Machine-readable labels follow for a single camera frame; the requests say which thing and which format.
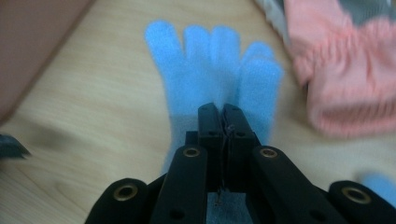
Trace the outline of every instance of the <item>gray fabric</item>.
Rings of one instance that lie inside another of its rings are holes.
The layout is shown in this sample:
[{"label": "gray fabric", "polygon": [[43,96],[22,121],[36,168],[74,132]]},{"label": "gray fabric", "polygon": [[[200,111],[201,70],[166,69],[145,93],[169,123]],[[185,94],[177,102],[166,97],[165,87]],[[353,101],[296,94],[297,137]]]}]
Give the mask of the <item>gray fabric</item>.
[{"label": "gray fabric", "polygon": [[338,0],[353,23],[363,25],[372,18],[384,16],[396,20],[396,9],[387,0]]}]

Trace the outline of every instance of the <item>table surface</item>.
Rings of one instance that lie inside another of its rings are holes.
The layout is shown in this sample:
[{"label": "table surface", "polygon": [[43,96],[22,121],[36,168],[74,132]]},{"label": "table surface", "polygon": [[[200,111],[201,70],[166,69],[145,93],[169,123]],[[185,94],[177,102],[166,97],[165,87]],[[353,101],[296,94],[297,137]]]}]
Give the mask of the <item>table surface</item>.
[{"label": "table surface", "polygon": [[161,78],[143,33],[165,19],[233,27],[242,49],[273,47],[285,70],[270,145],[282,149],[311,182],[358,180],[381,172],[396,181],[394,133],[324,137],[307,122],[305,95],[290,58],[253,0],[97,0],[11,120],[0,128],[32,153],[0,163],[0,223],[83,223],[112,182],[147,183],[160,174],[170,144]]}]

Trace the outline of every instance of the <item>black object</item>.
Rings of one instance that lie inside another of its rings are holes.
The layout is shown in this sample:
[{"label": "black object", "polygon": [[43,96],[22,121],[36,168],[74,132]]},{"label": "black object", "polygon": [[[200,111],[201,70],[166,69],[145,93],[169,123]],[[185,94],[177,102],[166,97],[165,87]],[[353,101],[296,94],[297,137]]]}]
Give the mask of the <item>black object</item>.
[{"label": "black object", "polygon": [[24,155],[30,155],[29,151],[14,137],[0,134],[0,160],[23,159]]},{"label": "black object", "polygon": [[113,183],[86,223],[205,223],[206,194],[221,189],[246,193],[254,223],[396,223],[396,209],[363,185],[312,185],[281,150],[260,144],[240,108],[220,115],[203,105],[198,118],[166,175]]}]

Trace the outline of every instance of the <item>blue glove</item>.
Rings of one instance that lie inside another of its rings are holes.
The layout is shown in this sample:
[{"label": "blue glove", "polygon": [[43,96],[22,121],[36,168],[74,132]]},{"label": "blue glove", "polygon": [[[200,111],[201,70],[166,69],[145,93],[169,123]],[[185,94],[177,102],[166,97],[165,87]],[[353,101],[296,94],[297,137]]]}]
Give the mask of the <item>blue glove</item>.
[{"label": "blue glove", "polygon": [[[282,69],[272,50],[260,42],[251,44],[240,58],[236,31],[215,27],[211,34],[192,25],[184,30],[184,48],[167,21],[151,23],[145,33],[153,61],[163,78],[171,122],[172,143],[165,159],[165,173],[186,131],[197,130],[198,107],[215,103],[237,105],[262,143],[268,140],[276,108]],[[208,196],[207,223],[250,223],[243,194]]]},{"label": "blue glove", "polygon": [[396,208],[396,185],[381,174],[365,175],[361,183]]}]

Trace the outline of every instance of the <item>wooden table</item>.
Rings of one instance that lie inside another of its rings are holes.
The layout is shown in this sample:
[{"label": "wooden table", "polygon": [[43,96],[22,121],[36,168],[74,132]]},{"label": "wooden table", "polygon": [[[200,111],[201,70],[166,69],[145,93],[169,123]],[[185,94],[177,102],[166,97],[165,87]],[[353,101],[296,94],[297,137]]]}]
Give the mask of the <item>wooden table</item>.
[{"label": "wooden table", "polygon": [[145,182],[161,171],[170,144],[163,84],[143,33],[165,19],[237,30],[242,49],[271,45],[286,74],[270,144],[317,186],[379,171],[396,181],[394,133],[329,139],[308,124],[279,36],[252,0],[97,0],[1,133],[17,137],[28,160],[0,162],[0,223],[83,223],[112,182]]}]

